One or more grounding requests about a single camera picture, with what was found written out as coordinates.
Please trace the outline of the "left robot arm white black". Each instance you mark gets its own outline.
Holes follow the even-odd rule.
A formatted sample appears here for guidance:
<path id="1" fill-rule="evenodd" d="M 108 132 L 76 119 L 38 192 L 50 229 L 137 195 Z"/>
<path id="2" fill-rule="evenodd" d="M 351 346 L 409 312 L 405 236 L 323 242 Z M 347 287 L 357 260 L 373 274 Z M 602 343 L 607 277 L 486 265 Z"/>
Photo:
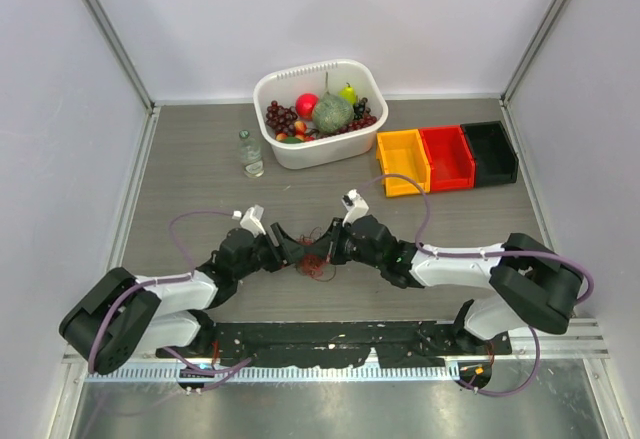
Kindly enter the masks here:
<path id="1" fill-rule="evenodd" d="M 278 271 L 306 255 L 305 245 L 279 226 L 273 232 L 275 239 L 235 228 L 208 261 L 184 274 L 146 277 L 111 269 L 62 319 L 59 334 L 90 372 L 101 375 L 135 354 L 165 346 L 203 357 L 213 344 L 203 311 L 226 302 L 246 276 Z"/>

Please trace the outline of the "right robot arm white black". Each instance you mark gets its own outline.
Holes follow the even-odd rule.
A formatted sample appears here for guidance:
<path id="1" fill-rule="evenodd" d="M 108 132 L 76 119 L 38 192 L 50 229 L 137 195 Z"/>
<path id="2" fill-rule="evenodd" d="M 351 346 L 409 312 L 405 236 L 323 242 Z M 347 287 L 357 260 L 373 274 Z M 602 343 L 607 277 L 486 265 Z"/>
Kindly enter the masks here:
<path id="1" fill-rule="evenodd" d="M 461 306 L 451 330 L 457 350 L 472 354 L 501 333 L 530 327 L 566 332 L 582 299 L 578 266 L 523 233 L 479 248 L 439 248 L 396 238 L 375 217 L 336 220 L 305 251 L 333 265 L 368 265 L 401 288 L 471 287 L 489 296 Z"/>

